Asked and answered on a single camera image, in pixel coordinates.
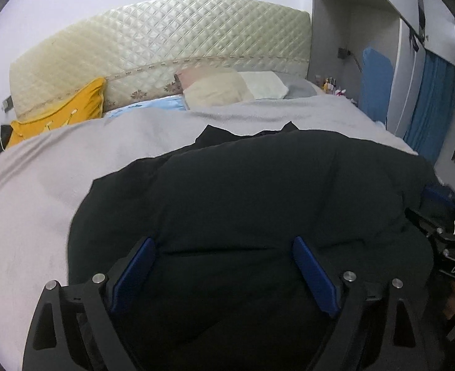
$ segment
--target cream headboard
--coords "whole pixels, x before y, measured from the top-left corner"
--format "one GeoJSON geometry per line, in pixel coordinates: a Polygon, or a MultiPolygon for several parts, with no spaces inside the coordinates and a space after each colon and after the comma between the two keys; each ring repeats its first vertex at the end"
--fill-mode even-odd
{"type": "Polygon", "coordinates": [[[104,111],[144,100],[181,68],[231,66],[306,76],[308,13],[255,0],[153,0],[78,22],[27,51],[10,70],[18,118],[99,76],[104,111]]]}

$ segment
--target blue curtain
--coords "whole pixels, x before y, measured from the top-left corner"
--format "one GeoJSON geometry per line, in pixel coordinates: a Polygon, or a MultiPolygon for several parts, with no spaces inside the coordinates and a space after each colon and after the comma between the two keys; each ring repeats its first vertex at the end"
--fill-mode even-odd
{"type": "Polygon", "coordinates": [[[435,164],[455,104],[455,66],[427,51],[418,100],[405,142],[435,164]]]}

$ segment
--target black fabric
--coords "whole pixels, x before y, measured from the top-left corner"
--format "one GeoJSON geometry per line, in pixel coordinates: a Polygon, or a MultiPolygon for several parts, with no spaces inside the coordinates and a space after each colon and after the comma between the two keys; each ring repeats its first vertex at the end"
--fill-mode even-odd
{"type": "Polygon", "coordinates": [[[93,182],[71,225],[70,284],[154,237],[142,293],[114,322],[146,369],[304,370],[329,319],[292,261],[296,236],[336,272],[425,285],[431,248],[404,210],[421,210],[432,166],[294,128],[249,138],[209,126],[193,145],[93,182]]]}
{"type": "Polygon", "coordinates": [[[10,125],[1,125],[0,126],[0,154],[4,152],[6,146],[8,146],[9,139],[11,138],[11,134],[13,133],[13,127],[10,125]]]}

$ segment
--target gray cabinet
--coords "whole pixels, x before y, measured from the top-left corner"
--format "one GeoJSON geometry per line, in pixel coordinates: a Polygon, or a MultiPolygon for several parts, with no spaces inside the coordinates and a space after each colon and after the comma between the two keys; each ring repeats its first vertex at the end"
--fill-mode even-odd
{"type": "Polygon", "coordinates": [[[454,18],[441,0],[423,0],[425,42],[419,34],[418,0],[313,0],[312,46],[308,79],[332,76],[349,98],[358,100],[361,73],[352,58],[337,57],[339,47],[352,51],[360,64],[364,48],[389,58],[394,78],[387,130],[403,138],[411,123],[425,64],[425,49],[455,64],[454,18]],[[418,51],[412,43],[415,39],[418,51]]]}

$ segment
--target gray pillow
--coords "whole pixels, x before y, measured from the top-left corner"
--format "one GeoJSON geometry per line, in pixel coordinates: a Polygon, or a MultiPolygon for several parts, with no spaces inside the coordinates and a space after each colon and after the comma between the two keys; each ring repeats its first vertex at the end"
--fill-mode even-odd
{"type": "Polygon", "coordinates": [[[317,92],[310,82],[300,78],[297,75],[274,73],[279,77],[284,85],[289,89],[285,99],[297,99],[299,97],[312,97],[316,96],[317,92]]]}

